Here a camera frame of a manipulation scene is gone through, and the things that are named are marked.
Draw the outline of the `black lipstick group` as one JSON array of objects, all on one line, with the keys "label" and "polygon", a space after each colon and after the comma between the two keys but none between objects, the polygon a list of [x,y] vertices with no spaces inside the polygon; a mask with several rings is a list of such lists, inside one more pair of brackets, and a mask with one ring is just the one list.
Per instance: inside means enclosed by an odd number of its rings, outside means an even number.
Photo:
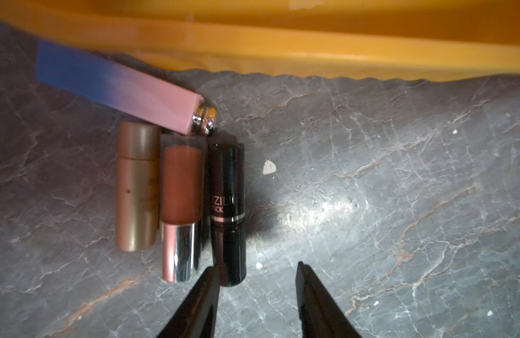
[{"label": "black lipstick group", "polygon": [[247,276],[244,155],[241,144],[208,147],[213,264],[223,287],[236,286]]}]

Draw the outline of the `yellow plastic storage box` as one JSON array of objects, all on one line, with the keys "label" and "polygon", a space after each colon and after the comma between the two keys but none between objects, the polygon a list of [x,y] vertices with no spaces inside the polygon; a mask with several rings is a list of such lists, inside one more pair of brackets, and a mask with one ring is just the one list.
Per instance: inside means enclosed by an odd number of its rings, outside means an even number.
[{"label": "yellow plastic storage box", "polygon": [[520,74],[520,1],[0,1],[0,21],[167,70],[436,82]]}]

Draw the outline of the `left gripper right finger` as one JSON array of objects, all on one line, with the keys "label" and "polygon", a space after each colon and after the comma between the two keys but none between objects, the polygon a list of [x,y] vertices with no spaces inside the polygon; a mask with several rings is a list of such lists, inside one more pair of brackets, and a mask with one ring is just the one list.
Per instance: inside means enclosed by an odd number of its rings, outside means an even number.
[{"label": "left gripper right finger", "polygon": [[303,261],[298,263],[295,282],[302,337],[361,338],[312,267]]}]

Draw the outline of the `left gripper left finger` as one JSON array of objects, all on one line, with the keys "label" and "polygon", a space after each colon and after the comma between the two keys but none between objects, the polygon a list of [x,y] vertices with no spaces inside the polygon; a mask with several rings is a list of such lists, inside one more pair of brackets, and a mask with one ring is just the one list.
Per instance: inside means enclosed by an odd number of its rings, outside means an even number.
[{"label": "left gripper left finger", "polygon": [[157,337],[214,337],[219,291],[219,268],[208,267]]}]

